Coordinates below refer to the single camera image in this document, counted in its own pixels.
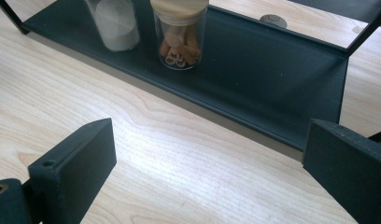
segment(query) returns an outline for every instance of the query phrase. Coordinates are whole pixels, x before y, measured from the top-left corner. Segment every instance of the wooden table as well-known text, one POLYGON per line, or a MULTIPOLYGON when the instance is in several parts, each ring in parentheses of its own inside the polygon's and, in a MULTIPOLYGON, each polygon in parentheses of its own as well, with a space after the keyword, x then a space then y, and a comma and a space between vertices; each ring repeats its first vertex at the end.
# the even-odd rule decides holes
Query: wooden table
MULTIPOLYGON (((309 27, 327 14, 275 1, 211 4, 282 15, 290 29, 341 45, 362 25, 329 15, 346 32, 309 27), (310 13, 319 19, 299 20, 310 13)), ((9 3, 24 20, 49 1, 9 3)), ((29 164, 103 118, 113 119, 118 164, 84 223, 355 222, 298 161, 20 35, 0 10, 0 179, 24 182, 29 164)), ((381 131, 381 30, 350 60, 341 123, 381 131)))

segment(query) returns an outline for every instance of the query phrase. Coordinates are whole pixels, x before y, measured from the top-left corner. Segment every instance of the clear container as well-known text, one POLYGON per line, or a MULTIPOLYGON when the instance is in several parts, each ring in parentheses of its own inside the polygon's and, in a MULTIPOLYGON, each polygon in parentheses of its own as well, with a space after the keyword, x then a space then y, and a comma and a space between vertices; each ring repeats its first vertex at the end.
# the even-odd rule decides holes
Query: clear container
POLYGON ((150 0, 159 58, 172 69, 190 69, 202 59, 208 0, 150 0))
POLYGON ((133 49, 139 42, 131 0, 85 0, 104 45, 112 51, 133 49))

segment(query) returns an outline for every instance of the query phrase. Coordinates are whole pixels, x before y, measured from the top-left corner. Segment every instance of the light wood grain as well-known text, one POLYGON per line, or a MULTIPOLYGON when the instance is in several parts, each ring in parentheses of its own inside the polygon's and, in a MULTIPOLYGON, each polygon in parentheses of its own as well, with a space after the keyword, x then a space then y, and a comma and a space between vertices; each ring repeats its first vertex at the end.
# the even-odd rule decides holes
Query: light wood grain
MULTIPOLYGON (((27 17, 42 5, 13 6, 27 17)), ((370 71, 367 87, 381 83, 365 48, 350 63, 347 118, 365 117, 360 101, 381 107, 381 86, 362 86, 370 71)), ((299 162, 20 35, 0 11, 0 179, 25 181, 29 164, 103 118, 113 119, 118 164, 84 223, 354 223, 299 162)))

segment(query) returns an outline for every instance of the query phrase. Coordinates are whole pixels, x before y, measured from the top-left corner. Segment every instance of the glass jar with cinnamon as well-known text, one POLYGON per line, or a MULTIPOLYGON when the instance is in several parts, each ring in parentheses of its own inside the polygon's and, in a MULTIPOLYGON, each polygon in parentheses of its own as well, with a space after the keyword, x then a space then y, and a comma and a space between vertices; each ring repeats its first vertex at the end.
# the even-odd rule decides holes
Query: glass jar with cinnamon
POLYGON ((150 0, 159 58, 169 68, 192 68, 202 58, 208 0, 150 0))

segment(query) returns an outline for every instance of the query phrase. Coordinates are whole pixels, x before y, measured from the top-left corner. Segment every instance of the wooden lid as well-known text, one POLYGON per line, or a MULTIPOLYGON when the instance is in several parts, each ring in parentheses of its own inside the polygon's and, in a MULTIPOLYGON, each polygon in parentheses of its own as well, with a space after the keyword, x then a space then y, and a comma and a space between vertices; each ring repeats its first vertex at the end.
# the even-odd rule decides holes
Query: wooden lid
POLYGON ((208 7, 208 0, 150 0, 150 3, 161 16, 171 19, 198 17, 208 7))

